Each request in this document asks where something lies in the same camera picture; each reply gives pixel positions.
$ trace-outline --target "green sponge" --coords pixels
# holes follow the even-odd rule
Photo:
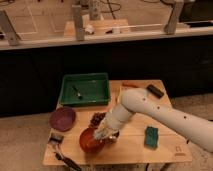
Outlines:
[[[144,144],[151,148],[158,147],[158,128],[150,126],[146,128]]]

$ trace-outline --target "pine cone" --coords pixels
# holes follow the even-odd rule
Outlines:
[[[104,119],[106,113],[94,113],[90,120],[89,128],[97,128],[101,121]]]

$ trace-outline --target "purple bowl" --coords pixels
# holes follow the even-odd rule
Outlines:
[[[61,107],[52,112],[50,126],[58,131],[64,132],[72,128],[76,113],[71,107]]]

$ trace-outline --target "black cable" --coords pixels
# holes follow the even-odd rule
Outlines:
[[[163,4],[165,4],[165,5],[170,5],[170,6],[172,6],[173,4],[172,3],[167,3],[167,2],[165,2],[165,1],[163,1],[163,0],[160,0]]]
[[[116,19],[115,14],[114,14],[114,12],[113,12],[113,10],[112,10],[112,6],[111,6],[109,0],[107,0],[107,3],[108,3],[108,6],[109,6],[109,9],[110,9],[110,12],[111,12],[111,14],[112,14],[112,18],[113,18],[113,19]]]
[[[159,3],[160,0],[141,0],[143,2],[147,2],[147,3]]]
[[[107,0],[107,2],[104,2],[104,1],[101,0],[100,2],[103,3],[103,4],[108,5],[109,10],[110,10],[110,11],[101,11],[101,13],[111,13],[113,19],[116,19],[114,12],[119,11],[121,9],[121,4],[110,2],[109,0]],[[112,5],[118,6],[118,8],[117,9],[113,9]]]
[[[106,5],[108,5],[108,3],[107,2],[104,2],[104,1],[100,1],[101,3],[103,3],[103,4],[106,4]],[[117,9],[113,9],[112,11],[113,12],[116,12],[116,11],[119,11],[119,10],[121,10],[121,4],[118,4],[118,3],[114,3],[114,2],[110,2],[110,4],[111,5],[115,5],[115,6],[118,6],[118,8]],[[101,11],[101,13],[111,13],[110,11]]]
[[[148,171],[149,163],[146,164],[145,171]]]

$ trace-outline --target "floor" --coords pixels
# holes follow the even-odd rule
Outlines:
[[[173,107],[199,117],[213,119],[213,94],[171,98]],[[66,171],[65,167],[42,165],[48,140],[50,113],[0,118],[0,170]],[[172,164],[168,171],[213,171],[213,154],[189,143],[190,163]],[[83,171],[143,171],[145,165],[82,166]]]
[[[16,32],[23,40],[39,40],[62,37],[67,21],[72,20],[73,0],[15,0],[0,6],[6,10]],[[127,19],[132,31],[163,29],[171,14],[171,6],[160,2],[148,3],[144,0],[111,0],[121,5],[114,12],[117,19]],[[101,3],[104,19],[113,19],[108,5]]]

